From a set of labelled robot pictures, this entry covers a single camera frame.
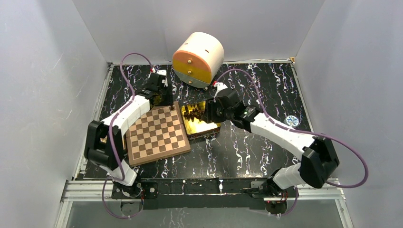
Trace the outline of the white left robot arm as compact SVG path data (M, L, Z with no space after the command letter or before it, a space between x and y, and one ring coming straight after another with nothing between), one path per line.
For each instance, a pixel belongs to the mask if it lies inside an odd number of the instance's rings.
M131 198L142 192L136 172L125 161L125 133L142 115L156 106L173 104L172 85L166 70L150 73L146 83L121 108L101 121L88 125L85 158L107 171L112 181L124 186Z

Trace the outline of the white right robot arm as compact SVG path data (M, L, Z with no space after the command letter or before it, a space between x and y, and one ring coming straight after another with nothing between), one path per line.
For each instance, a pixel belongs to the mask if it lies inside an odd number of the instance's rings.
M295 129L266 117L259 107L246 106L230 88L206 100L201 119L207 123L231 121L236 127L265 137L297 157L299 163L277 169L260 187L261 192L267 191L274 197L299 184L319 189L340 164L330 139L297 133Z

